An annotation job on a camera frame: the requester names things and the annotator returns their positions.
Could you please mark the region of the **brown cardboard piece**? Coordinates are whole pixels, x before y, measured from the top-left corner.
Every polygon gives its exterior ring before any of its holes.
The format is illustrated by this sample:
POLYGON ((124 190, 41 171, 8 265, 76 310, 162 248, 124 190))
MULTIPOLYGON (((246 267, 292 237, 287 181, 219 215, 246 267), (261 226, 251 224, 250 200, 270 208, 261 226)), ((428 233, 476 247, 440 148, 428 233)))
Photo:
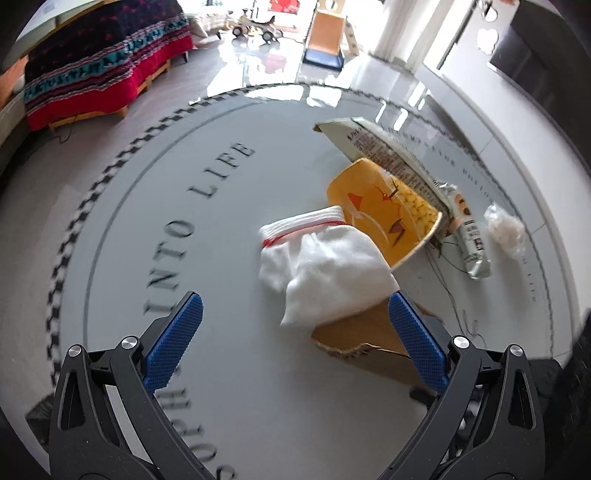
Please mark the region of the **brown cardboard piece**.
POLYGON ((318 326, 311 341, 329 356, 371 373, 424 387, 388 315, 388 300, 353 316, 318 326))

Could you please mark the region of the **clear plastic bag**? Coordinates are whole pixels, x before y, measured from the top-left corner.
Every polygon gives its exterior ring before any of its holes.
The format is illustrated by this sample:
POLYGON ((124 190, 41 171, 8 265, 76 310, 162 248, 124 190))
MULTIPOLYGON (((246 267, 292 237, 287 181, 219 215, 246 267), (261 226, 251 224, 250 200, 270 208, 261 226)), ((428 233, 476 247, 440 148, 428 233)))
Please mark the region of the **clear plastic bag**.
POLYGON ((496 203, 490 204, 484 213, 489 235, 512 259, 522 260, 526 251, 526 228, 522 221, 510 215, 496 203))

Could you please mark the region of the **cream corn snack wrapper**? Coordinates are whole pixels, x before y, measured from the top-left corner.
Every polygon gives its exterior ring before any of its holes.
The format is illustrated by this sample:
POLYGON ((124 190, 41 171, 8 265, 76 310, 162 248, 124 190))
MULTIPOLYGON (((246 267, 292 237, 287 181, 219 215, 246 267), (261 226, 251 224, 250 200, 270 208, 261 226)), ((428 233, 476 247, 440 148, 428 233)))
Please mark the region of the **cream corn snack wrapper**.
POLYGON ((425 246, 429 243, 438 246, 456 235, 468 276, 480 280, 491 275, 480 229, 463 194, 454 184, 436 181, 396 132, 363 117, 328 120, 315 124, 314 130, 325 135, 349 159, 349 165, 361 158, 373 161, 443 213, 441 226, 425 246))

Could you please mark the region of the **yellow paper cup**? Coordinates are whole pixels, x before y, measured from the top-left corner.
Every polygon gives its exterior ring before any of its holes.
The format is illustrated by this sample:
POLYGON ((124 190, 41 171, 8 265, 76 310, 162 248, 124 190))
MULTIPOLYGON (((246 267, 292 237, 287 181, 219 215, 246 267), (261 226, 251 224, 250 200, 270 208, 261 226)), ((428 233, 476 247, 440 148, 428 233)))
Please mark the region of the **yellow paper cup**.
POLYGON ((367 158, 353 162, 327 189, 346 223, 367 234, 392 269, 411 259, 441 226, 443 213, 401 179, 367 158))

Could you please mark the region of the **white cotton glove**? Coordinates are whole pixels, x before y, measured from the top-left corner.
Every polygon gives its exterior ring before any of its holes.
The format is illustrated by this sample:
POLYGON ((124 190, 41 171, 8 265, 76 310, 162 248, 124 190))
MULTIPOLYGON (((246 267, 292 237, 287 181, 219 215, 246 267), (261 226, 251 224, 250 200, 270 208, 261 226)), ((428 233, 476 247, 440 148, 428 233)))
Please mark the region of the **white cotton glove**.
POLYGON ((259 278, 286 300, 283 327, 334 323, 400 290, 380 249, 339 206, 276 220, 259 236, 259 278))

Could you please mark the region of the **table with patterned blanket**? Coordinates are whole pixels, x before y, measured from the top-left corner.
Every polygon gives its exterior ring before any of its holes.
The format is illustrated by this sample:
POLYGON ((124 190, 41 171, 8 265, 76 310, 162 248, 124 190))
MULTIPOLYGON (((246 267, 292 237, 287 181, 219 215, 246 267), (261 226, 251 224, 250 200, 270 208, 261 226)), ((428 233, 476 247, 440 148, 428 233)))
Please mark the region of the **table with patterned blanket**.
POLYGON ((28 54, 23 100, 29 128, 113 114, 136 99, 161 65, 191 49, 189 22, 176 1, 101 5, 28 54))

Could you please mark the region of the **yellow blue toddler slide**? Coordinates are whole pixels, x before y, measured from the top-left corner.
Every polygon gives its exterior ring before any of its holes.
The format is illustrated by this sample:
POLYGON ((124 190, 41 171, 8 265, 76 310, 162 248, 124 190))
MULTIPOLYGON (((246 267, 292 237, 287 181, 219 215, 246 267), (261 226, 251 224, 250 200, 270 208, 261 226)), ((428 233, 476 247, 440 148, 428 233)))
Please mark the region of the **yellow blue toddler slide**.
POLYGON ((359 54, 359 42, 346 15, 345 1, 318 1, 304 42, 303 63, 342 71, 346 55, 359 54))

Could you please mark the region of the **white ride-on toy car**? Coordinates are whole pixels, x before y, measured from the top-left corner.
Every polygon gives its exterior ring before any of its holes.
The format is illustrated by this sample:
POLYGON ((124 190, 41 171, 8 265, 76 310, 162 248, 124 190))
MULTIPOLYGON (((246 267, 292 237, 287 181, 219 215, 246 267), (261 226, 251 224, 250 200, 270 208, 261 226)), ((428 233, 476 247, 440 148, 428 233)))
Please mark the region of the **white ride-on toy car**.
POLYGON ((275 18, 276 17, 273 16, 269 21, 259 22, 247 18, 245 14, 242 14, 242 16, 238 17, 235 22, 232 23, 232 26, 230 27, 231 33, 235 38, 242 38, 249 36, 249 34, 252 33, 259 33, 263 38, 263 42, 266 44, 277 42, 280 38, 283 38, 283 30, 280 30, 280 28, 277 28, 276 25, 274 25, 275 18))

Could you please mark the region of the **wall mounted black television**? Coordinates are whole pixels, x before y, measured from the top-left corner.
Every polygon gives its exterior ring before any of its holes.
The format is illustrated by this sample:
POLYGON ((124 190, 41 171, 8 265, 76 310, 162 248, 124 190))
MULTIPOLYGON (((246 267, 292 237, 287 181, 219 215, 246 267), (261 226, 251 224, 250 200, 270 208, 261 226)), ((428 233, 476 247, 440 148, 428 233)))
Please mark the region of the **wall mounted black television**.
POLYGON ((490 63, 556 120, 590 111, 590 57, 566 21, 522 1, 490 63))

